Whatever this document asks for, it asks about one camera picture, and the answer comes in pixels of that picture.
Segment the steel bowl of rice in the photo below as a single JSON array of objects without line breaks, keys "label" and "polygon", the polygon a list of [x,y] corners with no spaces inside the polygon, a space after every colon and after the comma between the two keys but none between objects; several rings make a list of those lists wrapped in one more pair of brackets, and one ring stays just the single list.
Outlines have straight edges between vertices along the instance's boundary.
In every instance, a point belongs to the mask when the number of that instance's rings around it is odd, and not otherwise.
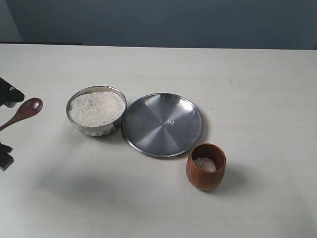
[{"label": "steel bowl of rice", "polygon": [[109,86],[92,86],[75,93],[66,104],[70,123],[88,136],[103,136],[122,124],[127,111],[124,94]]}]

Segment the brown wooden cup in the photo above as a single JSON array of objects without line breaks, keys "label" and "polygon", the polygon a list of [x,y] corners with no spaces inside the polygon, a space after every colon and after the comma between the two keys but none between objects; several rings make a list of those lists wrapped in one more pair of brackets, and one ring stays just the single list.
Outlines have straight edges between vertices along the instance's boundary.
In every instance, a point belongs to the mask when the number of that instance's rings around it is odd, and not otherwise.
[{"label": "brown wooden cup", "polygon": [[186,164],[189,182],[200,190],[216,188],[222,181],[226,167],[226,156],[216,145],[202,143],[193,148]]}]

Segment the dark red wooden spoon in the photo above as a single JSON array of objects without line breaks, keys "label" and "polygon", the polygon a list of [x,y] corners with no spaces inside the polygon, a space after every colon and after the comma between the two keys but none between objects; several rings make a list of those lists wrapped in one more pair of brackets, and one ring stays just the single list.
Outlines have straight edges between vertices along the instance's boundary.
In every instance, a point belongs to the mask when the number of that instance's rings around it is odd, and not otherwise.
[{"label": "dark red wooden spoon", "polygon": [[31,98],[25,101],[16,111],[15,115],[0,127],[0,130],[4,130],[8,126],[28,119],[37,115],[43,108],[43,101],[40,98]]}]

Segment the round steel plate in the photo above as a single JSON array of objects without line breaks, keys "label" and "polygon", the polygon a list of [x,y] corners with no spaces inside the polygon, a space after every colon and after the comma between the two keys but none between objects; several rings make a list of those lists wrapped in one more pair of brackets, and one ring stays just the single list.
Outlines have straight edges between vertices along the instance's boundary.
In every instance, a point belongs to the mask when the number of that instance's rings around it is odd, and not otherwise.
[{"label": "round steel plate", "polygon": [[200,110],[186,98],[154,93],[130,105],[122,122],[122,132],[139,152],[168,158],[191,150],[199,142],[204,125]]}]

